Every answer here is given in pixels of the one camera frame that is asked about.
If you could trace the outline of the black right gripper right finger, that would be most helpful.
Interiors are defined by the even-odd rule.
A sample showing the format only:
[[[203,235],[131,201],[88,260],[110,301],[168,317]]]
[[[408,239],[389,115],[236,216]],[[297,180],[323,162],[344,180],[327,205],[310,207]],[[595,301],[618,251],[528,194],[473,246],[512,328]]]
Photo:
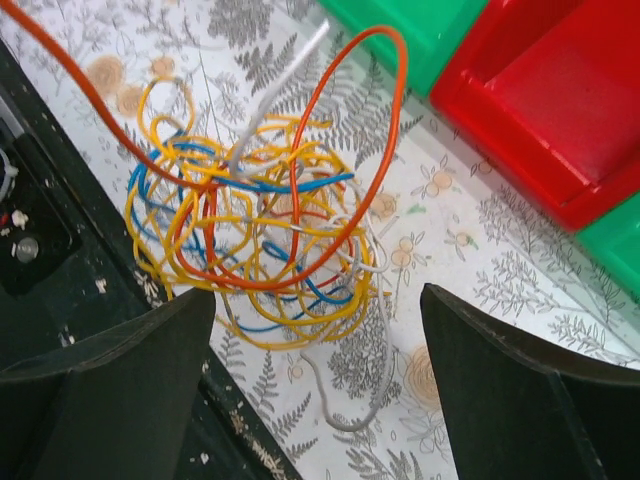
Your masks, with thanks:
[[[423,330],[461,479],[636,479],[639,373],[427,283]]]

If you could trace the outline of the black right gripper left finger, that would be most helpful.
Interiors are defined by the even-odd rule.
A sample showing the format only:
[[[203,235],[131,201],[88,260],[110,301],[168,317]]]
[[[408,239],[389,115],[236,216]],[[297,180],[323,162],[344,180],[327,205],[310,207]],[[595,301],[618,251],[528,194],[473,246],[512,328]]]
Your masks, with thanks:
[[[2,478],[173,478],[215,311],[193,289],[3,370]]]

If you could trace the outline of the right green plastic bin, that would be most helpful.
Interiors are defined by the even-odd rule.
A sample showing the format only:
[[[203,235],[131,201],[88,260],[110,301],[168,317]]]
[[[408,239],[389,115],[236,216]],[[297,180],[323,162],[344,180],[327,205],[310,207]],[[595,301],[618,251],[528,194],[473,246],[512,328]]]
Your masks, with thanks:
[[[576,237],[630,295],[639,297],[639,194],[580,230]]]

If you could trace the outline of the green plastic bin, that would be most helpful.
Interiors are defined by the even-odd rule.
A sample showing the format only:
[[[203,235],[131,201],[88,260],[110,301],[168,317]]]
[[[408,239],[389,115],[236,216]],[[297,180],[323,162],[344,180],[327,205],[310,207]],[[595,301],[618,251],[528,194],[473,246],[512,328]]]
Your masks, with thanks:
[[[487,0],[320,0],[319,4],[350,33],[387,25],[404,38],[408,50],[406,86],[429,95]]]
[[[639,297],[639,194],[580,230],[576,237],[630,295]]]

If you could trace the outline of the red plastic bin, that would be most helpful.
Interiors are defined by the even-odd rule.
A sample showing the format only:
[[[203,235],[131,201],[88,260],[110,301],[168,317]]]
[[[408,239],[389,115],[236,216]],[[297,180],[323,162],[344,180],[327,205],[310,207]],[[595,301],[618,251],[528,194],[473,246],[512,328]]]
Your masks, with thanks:
[[[639,5],[491,1],[430,99],[525,196],[581,230],[639,188]]]

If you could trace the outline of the left green plastic bin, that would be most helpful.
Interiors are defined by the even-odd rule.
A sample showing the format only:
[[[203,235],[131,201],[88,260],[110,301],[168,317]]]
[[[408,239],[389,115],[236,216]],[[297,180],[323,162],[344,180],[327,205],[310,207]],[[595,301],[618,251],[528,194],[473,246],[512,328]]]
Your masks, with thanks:
[[[429,95],[487,0],[320,0],[319,4],[350,33],[387,25],[404,38],[408,50],[406,86]]]

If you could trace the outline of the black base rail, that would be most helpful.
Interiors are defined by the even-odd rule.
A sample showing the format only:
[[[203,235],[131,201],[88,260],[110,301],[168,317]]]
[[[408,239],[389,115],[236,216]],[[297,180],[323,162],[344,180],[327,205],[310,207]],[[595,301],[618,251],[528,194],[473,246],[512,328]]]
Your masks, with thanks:
[[[1,52],[1,373],[173,300],[8,49]],[[171,479],[297,471],[210,344]]]

